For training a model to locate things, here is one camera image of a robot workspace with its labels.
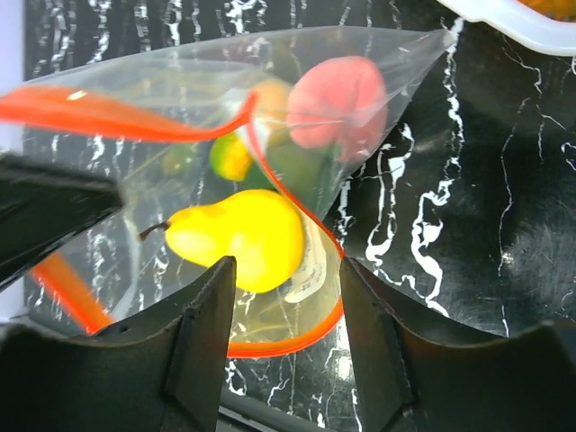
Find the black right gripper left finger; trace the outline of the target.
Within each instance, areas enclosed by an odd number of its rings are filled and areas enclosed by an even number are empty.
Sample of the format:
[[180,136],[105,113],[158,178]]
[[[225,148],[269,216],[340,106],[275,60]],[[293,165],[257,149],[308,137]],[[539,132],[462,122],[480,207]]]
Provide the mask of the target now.
[[231,256],[93,337],[1,327],[4,431],[213,431],[235,295]]

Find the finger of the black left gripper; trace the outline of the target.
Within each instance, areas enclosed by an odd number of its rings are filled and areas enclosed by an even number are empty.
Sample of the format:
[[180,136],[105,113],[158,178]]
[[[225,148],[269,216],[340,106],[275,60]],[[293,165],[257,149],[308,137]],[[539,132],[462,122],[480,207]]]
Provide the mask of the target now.
[[1,280],[18,279],[122,207],[120,188],[110,178],[3,152]]

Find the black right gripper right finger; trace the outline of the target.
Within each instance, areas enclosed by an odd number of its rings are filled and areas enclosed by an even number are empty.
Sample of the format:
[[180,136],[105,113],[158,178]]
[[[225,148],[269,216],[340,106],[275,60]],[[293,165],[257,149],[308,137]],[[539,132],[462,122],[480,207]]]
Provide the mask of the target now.
[[574,430],[572,322],[500,337],[427,308],[353,258],[340,281],[363,430]]

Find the yellow orange papaya toy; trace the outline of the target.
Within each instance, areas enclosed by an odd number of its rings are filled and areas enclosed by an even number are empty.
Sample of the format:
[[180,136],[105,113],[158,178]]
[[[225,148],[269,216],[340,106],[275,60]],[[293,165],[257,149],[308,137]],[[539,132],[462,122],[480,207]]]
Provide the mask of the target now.
[[212,170],[224,179],[243,182],[253,158],[236,132],[217,138],[210,151]]

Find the clear zip top bag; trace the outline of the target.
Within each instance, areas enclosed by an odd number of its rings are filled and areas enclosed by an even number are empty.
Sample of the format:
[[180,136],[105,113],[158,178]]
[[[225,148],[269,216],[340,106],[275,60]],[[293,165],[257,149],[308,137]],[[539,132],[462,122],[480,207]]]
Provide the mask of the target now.
[[31,276],[86,334],[236,260],[229,355],[282,356],[343,314],[345,254],[324,224],[344,182],[383,143],[445,30],[325,26],[157,49],[33,79],[1,95],[1,120],[133,161],[55,167],[86,182],[41,203],[46,233],[80,210],[86,229],[49,240]]

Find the green avocado toy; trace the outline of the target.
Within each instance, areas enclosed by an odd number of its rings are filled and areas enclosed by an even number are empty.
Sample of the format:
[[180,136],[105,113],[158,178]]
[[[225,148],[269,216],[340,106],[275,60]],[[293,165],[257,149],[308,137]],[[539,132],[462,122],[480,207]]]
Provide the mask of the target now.
[[334,182],[334,157],[338,150],[302,148],[284,135],[267,148],[260,144],[268,165],[292,194],[317,216],[323,218],[330,207]]

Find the pink peach toy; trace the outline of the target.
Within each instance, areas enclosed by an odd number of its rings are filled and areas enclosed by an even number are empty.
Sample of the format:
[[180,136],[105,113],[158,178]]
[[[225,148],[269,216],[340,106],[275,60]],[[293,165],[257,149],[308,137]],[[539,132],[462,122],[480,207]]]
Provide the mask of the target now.
[[292,140],[306,149],[340,146],[338,160],[369,157],[381,144],[387,122],[387,93],[370,59],[327,59],[294,85],[286,123]]

